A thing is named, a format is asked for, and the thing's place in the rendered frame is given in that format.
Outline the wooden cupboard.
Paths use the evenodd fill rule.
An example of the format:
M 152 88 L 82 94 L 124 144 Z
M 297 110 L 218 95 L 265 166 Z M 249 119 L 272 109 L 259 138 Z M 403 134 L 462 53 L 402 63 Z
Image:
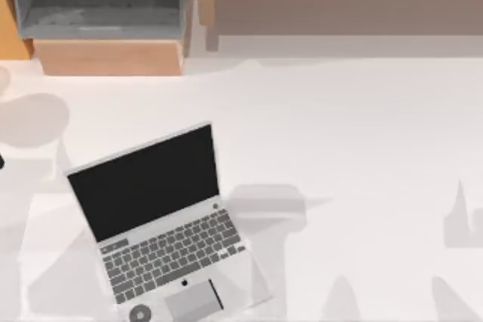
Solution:
M 18 34 L 14 0 L 0 0 L 0 60 L 30 60 L 33 53 L 32 40 Z

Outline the open silver laptop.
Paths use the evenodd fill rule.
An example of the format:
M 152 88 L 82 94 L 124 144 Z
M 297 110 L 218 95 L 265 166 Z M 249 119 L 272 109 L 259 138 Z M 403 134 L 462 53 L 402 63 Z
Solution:
M 221 197 L 205 122 L 66 173 L 116 322 L 248 322 L 272 294 Z

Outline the pale wooden drawer front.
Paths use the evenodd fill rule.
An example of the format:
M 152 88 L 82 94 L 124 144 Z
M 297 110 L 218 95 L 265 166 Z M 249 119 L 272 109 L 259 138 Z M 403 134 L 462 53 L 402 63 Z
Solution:
M 181 75 L 186 51 L 180 40 L 36 39 L 43 72 L 51 76 Z

